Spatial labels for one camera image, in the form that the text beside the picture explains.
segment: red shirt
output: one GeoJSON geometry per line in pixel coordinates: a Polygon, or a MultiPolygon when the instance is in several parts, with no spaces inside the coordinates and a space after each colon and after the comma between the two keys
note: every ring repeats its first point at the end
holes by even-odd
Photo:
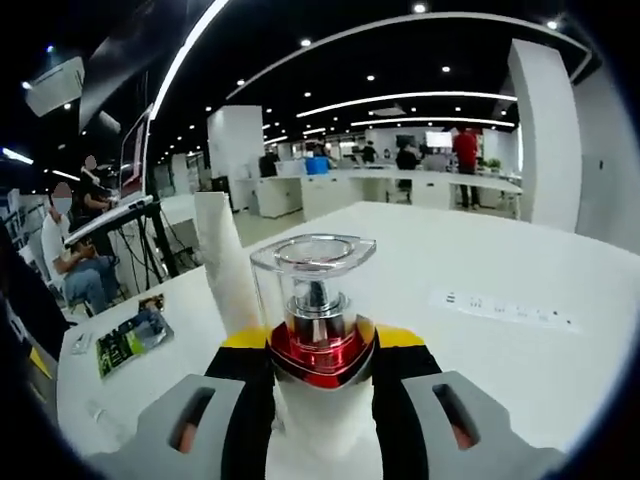
{"type": "Polygon", "coordinates": [[[458,155],[458,163],[465,167],[476,166],[478,143],[476,136],[469,132],[460,133],[453,139],[453,150],[458,155]]]}

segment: gray part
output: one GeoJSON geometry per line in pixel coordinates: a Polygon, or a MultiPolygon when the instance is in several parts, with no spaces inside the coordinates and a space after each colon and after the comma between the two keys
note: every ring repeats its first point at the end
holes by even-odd
{"type": "Polygon", "coordinates": [[[507,410],[458,372],[409,378],[402,383],[422,428],[429,478],[534,480],[562,463],[563,455],[558,450],[534,448],[516,435],[507,410]],[[477,439],[467,450],[458,448],[449,419],[434,393],[441,386],[448,386],[453,393],[456,410],[477,439]]]}
{"type": "Polygon", "coordinates": [[[136,436],[114,453],[89,457],[89,464],[107,478],[211,479],[220,478],[224,442],[231,414],[245,383],[189,375],[146,408],[138,419],[136,436]],[[191,451],[171,446],[195,402],[213,392],[191,451]]]}

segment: white desk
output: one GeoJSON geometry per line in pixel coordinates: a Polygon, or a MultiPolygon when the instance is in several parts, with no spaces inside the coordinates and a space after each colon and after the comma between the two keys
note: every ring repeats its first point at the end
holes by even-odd
{"type": "MultiPolygon", "coordinates": [[[[531,444],[567,450],[589,427],[616,382],[636,326],[640,257],[578,235],[462,212],[358,203],[247,250],[301,233],[359,235],[378,241],[352,272],[359,313],[424,338],[443,370],[457,370],[510,412],[531,444]],[[581,333],[532,327],[445,310],[436,289],[481,293],[568,312],[581,333]]],[[[224,337],[202,268],[153,289],[164,292],[171,342],[134,360],[104,383],[95,348],[69,349],[81,332],[95,338],[133,315],[130,300],[65,335],[58,368],[58,416],[82,454],[107,448],[84,407],[102,401],[131,429],[138,414],[187,373],[203,373],[224,337]]]]}
{"type": "Polygon", "coordinates": [[[455,208],[457,185],[505,192],[514,197],[515,217],[519,218],[522,189],[500,178],[398,169],[352,169],[334,170],[327,175],[284,175],[243,181],[254,183],[253,191],[262,216],[275,217],[303,208],[305,219],[312,220],[359,201],[384,202],[386,193],[395,189],[397,180],[412,181],[414,205],[441,210],[455,208]]]}

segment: perfume bottle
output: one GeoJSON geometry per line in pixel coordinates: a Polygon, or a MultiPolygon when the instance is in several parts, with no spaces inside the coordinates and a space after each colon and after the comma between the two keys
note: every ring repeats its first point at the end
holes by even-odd
{"type": "Polygon", "coordinates": [[[366,370],[375,330],[355,313],[344,278],[375,250],[374,240],[313,234],[251,255],[277,376],[333,389],[366,370]]]}

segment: face mask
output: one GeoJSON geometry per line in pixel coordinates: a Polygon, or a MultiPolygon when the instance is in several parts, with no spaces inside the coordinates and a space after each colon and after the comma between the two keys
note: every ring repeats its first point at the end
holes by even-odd
{"type": "Polygon", "coordinates": [[[60,215],[66,215],[71,208],[70,198],[53,198],[52,200],[53,208],[55,208],[60,215]]]}

